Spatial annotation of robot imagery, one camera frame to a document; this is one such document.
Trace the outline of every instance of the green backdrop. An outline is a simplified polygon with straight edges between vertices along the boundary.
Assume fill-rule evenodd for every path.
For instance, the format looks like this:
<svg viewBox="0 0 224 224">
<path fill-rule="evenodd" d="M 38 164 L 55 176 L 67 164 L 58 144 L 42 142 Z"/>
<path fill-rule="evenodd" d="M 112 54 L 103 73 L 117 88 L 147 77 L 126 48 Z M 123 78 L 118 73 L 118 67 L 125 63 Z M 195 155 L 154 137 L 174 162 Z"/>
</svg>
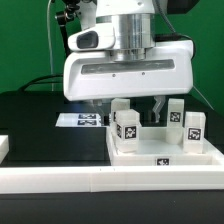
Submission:
<svg viewBox="0 0 224 224">
<path fill-rule="evenodd" d="M 47 41 L 48 0 L 3 1 L 0 7 L 0 92 L 16 90 L 39 76 L 50 74 Z M 55 13 L 63 10 L 61 0 L 51 6 L 51 33 L 54 72 L 62 73 L 64 51 Z M 191 36 L 197 45 L 193 60 L 194 84 L 215 110 L 224 115 L 224 3 L 201 0 L 186 15 L 170 15 L 178 32 Z M 69 32 L 80 29 L 78 21 L 69 24 Z M 156 32 L 168 32 L 157 16 Z M 51 89 L 34 87 L 32 89 Z"/>
</svg>

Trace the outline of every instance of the black table surface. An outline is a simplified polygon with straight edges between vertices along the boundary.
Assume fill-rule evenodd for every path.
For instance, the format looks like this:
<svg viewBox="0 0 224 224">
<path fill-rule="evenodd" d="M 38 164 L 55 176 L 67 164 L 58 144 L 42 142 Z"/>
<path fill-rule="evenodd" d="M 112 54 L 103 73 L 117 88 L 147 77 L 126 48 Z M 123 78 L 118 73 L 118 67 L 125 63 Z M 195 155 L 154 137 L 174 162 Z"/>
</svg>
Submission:
<svg viewBox="0 0 224 224">
<path fill-rule="evenodd" d="M 185 111 L 205 112 L 205 137 L 224 152 L 224 118 L 189 95 Z M 153 97 L 131 99 L 150 121 Z M 102 106 L 105 114 L 110 104 Z M 110 166 L 105 128 L 55 127 L 60 113 L 90 113 L 86 102 L 68 102 L 61 92 L 0 94 L 0 134 L 10 151 L 1 167 Z M 166 125 L 167 104 L 159 126 Z M 148 191 L 0 195 L 0 223 L 224 223 L 224 191 Z"/>
</svg>

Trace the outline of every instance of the white platform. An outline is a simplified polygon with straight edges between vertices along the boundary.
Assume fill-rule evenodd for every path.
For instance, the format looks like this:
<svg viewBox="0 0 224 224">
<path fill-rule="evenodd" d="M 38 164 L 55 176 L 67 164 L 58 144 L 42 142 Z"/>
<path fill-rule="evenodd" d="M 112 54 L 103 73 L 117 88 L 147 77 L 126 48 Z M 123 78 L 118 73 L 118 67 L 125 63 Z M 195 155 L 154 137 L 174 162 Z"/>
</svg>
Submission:
<svg viewBox="0 0 224 224">
<path fill-rule="evenodd" d="M 142 138 L 147 143 L 147 135 Z M 224 189 L 223 155 L 207 141 L 205 153 L 194 155 L 198 157 L 191 165 L 187 164 L 193 155 L 183 155 L 178 147 L 172 149 L 175 154 L 168 149 L 156 154 L 158 142 L 154 143 L 148 166 L 1 168 L 0 194 Z M 5 144 L 0 144 L 0 151 Z M 169 156 L 171 165 L 155 166 L 155 158 L 164 156 Z"/>
</svg>

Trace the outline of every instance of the white block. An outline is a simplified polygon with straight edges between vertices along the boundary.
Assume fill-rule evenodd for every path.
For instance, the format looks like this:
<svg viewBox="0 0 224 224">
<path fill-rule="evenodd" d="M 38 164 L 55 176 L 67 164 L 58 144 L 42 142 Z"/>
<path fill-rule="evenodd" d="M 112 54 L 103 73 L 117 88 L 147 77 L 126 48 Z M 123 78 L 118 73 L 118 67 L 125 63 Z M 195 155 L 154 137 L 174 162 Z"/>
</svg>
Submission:
<svg viewBox="0 0 224 224">
<path fill-rule="evenodd" d="M 116 123 L 116 113 L 119 110 L 129 110 L 130 100 L 129 99 L 119 99 L 116 98 L 111 101 L 111 133 L 115 137 L 117 134 L 117 123 Z"/>
<path fill-rule="evenodd" d="M 183 142 L 184 100 L 169 99 L 167 113 L 166 142 L 178 145 Z"/>
<path fill-rule="evenodd" d="M 121 152 L 138 149 L 139 113 L 134 110 L 117 111 L 116 147 Z"/>
<path fill-rule="evenodd" d="M 186 112 L 184 129 L 184 152 L 203 153 L 205 114 Z"/>
<path fill-rule="evenodd" d="M 130 100 L 116 98 L 111 101 L 111 121 L 116 122 L 116 111 L 118 110 L 129 110 Z"/>
<path fill-rule="evenodd" d="M 180 128 L 183 126 L 184 100 L 169 99 L 167 113 L 167 127 Z"/>
<path fill-rule="evenodd" d="M 166 142 L 173 145 L 180 145 L 183 143 L 183 127 L 166 129 Z"/>
<path fill-rule="evenodd" d="M 138 124 L 140 115 L 135 110 L 122 110 L 117 112 L 117 123 L 121 125 Z"/>
</svg>

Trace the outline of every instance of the white cable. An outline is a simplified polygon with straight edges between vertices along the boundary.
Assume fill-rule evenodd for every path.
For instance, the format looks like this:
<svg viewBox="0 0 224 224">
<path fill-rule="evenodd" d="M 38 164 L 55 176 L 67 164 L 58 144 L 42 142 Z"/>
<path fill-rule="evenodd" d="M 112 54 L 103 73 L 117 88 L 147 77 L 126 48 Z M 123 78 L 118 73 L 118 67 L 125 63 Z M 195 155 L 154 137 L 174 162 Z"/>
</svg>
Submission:
<svg viewBox="0 0 224 224">
<path fill-rule="evenodd" d="M 209 101 L 205 98 L 205 96 L 195 87 L 193 86 L 193 88 L 195 89 L 195 91 L 203 98 L 203 100 L 208 104 L 208 106 L 214 110 L 213 106 L 209 103 Z"/>
<path fill-rule="evenodd" d="M 49 0 L 47 6 L 47 36 L 48 36 L 48 46 L 49 46 L 49 55 L 50 55 L 50 68 L 51 68 L 51 75 L 54 74 L 54 60 L 53 60 L 53 53 L 52 53 L 52 43 L 51 43 L 51 21 L 50 21 L 50 9 L 51 9 L 51 2 Z"/>
</svg>

